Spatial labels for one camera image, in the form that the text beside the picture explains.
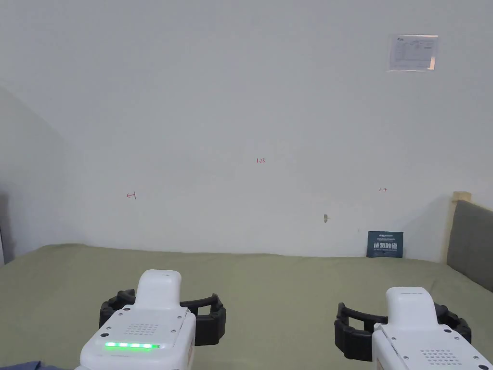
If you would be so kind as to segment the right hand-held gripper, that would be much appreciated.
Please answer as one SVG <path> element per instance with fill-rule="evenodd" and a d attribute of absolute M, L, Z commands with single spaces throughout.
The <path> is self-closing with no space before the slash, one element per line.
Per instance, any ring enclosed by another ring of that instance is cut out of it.
<path fill-rule="evenodd" d="M 434 303 L 421 287 L 387 290 L 388 317 L 352 310 L 339 303 L 335 345 L 347 359 L 372 362 L 374 370 L 491 370 L 472 344 L 465 319 Z M 363 330 L 350 325 L 363 323 Z"/>

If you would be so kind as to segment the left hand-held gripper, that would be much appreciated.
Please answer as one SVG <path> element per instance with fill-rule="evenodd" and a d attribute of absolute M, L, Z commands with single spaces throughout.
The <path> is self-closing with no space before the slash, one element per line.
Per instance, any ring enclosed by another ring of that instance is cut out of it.
<path fill-rule="evenodd" d="M 194 346 L 218 345 L 227 310 L 218 294 L 180 302 L 182 277 L 145 271 L 136 290 L 102 303 L 99 330 L 83 346 L 81 370 L 189 370 Z M 209 307 L 206 315 L 199 308 Z"/>

